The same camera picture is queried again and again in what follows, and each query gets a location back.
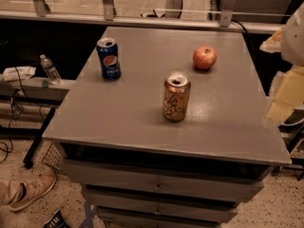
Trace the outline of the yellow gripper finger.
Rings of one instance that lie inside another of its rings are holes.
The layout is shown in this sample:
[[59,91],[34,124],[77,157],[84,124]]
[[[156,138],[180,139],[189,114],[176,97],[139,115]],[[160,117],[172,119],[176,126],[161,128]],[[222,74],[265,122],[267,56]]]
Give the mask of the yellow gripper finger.
[[265,118],[283,124],[304,103],[304,66],[278,72],[270,88]]
[[281,51],[281,40],[283,35],[283,29],[277,30],[271,37],[269,37],[266,41],[264,41],[259,49],[268,52],[275,53]]

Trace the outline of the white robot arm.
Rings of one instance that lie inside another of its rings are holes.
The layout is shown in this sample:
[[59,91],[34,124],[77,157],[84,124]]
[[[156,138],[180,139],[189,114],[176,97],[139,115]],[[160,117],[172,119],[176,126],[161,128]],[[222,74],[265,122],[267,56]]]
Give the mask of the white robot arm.
[[271,103],[265,118],[283,124],[304,102],[304,3],[286,24],[264,41],[259,49],[268,53],[279,52],[292,68],[275,76]]

